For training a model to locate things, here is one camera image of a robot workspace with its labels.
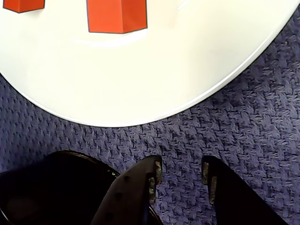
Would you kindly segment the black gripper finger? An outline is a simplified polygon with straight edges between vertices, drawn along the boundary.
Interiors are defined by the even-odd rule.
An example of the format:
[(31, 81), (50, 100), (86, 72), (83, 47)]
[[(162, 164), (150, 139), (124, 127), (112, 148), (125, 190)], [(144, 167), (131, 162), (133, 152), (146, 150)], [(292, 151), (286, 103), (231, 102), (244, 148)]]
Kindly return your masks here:
[(202, 182), (208, 187), (218, 225), (286, 225), (287, 223), (227, 164), (202, 157)]
[(161, 225), (161, 219), (151, 208), (161, 181), (162, 157), (145, 157), (115, 179), (91, 224)]

